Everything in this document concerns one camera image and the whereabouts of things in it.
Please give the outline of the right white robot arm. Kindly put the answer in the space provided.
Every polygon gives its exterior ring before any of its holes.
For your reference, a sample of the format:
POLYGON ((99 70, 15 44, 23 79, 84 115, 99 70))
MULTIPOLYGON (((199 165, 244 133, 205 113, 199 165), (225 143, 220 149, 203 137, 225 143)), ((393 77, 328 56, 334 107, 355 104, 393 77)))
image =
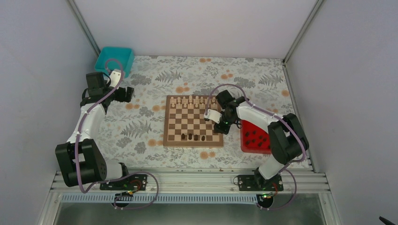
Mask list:
POLYGON ((206 106, 204 118, 215 123, 214 131, 228 134, 230 126, 238 121, 247 121, 268 134, 271 156, 254 171, 254 184, 260 191, 267 190, 276 182, 277 175, 297 157, 303 161, 309 143, 304 130, 293 113, 278 115, 257 107, 246 95, 234 98, 227 91, 215 97, 222 111, 206 106))

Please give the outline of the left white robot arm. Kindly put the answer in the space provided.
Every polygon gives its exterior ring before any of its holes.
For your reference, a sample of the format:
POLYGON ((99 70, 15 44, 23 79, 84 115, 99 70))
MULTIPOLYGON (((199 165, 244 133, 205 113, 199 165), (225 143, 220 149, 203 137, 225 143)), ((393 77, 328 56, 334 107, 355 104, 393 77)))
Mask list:
POLYGON ((134 89, 118 87, 121 77, 118 69, 108 75, 86 74, 87 88, 82 93, 79 121, 70 138, 55 148, 63 181, 68 187, 108 180, 119 190, 130 185, 126 165, 106 161, 95 142, 110 104, 131 101, 134 89))

